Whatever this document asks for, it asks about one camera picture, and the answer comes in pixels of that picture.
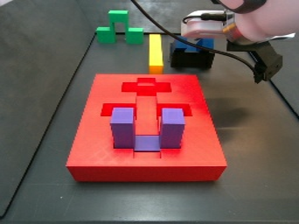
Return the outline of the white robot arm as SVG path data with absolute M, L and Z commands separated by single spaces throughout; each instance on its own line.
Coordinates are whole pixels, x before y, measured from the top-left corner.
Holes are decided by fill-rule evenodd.
M 182 20 L 190 39 L 225 37 L 246 46 L 299 32 L 299 0 L 211 0 L 225 10 L 197 10 Z

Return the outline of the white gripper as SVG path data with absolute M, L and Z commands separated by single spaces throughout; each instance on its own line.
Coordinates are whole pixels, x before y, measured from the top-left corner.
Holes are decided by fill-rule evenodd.
M 233 13 L 225 10 L 197 10 L 182 19 L 182 35 L 189 39 L 229 37 Z

